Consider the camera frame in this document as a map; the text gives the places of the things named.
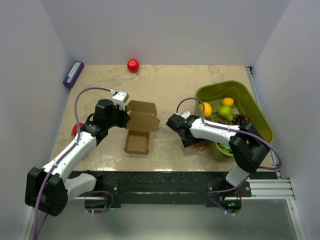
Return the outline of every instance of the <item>green basket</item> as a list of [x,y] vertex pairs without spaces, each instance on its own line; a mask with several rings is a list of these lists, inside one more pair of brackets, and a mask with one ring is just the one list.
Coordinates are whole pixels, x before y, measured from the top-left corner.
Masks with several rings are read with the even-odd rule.
[[[220,83],[210,84],[199,88],[195,97],[203,102],[207,102],[212,107],[212,115],[206,119],[211,122],[223,122],[228,123],[227,120],[220,117],[217,113],[218,108],[221,106],[222,100],[224,98],[234,99],[234,104],[232,106],[232,113],[246,115],[249,118],[250,123],[256,128],[260,135],[268,142],[272,143],[274,140],[274,133],[266,120],[261,109],[257,105],[253,96],[246,88],[245,85],[238,81],[224,81]],[[198,102],[195,104],[195,112],[199,115],[201,114],[200,105]],[[218,145],[215,143],[212,147],[217,148],[220,151],[219,156],[230,158],[231,154],[227,154],[222,151]]]

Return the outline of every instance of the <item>pear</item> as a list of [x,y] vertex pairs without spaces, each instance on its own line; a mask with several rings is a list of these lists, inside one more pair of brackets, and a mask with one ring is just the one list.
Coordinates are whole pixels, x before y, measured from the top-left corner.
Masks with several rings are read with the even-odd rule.
[[218,115],[224,119],[227,119],[230,122],[234,119],[234,116],[232,114],[232,108],[228,105],[222,105],[221,107],[219,107]]

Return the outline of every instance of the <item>wooden table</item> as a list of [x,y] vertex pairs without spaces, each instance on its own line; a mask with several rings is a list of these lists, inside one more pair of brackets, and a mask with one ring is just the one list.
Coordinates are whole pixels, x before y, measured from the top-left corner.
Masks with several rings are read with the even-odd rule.
[[[129,93],[129,100],[153,102],[160,119],[159,131],[151,132],[149,154],[129,154],[124,151],[127,131],[114,127],[109,135],[79,163],[75,170],[85,171],[229,171],[235,161],[216,161],[211,150],[190,146],[183,148],[179,136],[166,126],[178,103],[194,97],[204,85],[235,80],[251,90],[244,66],[225,65],[142,65],[138,73],[130,73],[125,65],[86,65],[71,90],[53,156],[61,152],[73,139],[71,130],[76,123],[74,101],[77,94],[89,87],[103,87]],[[78,101],[78,115],[85,122],[93,113],[99,99],[111,94],[90,90]],[[195,109],[193,100],[186,101],[180,111]],[[271,167],[270,157],[262,163]]]

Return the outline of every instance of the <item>yellow lemon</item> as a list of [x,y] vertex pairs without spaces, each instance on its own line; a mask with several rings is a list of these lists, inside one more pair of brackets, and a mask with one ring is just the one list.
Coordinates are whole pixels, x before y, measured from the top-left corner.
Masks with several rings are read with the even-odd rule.
[[232,107],[234,104],[235,100],[233,100],[231,97],[226,97],[222,100],[222,105],[227,105],[229,107]]
[[201,112],[204,110],[204,117],[209,118],[212,114],[212,108],[210,104],[207,102],[204,102],[203,104],[204,104],[204,108],[202,107],[202,104],[200,104],[200,110]]

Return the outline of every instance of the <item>open cardboard box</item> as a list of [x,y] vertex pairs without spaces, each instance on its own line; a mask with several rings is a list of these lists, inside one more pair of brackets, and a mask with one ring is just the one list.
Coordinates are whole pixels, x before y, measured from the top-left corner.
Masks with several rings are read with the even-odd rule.
[[153,102],[131,100],[127,105],[130,117],[124,151],[128,154],[148,154],[150,132],[159,130],[157,107]]

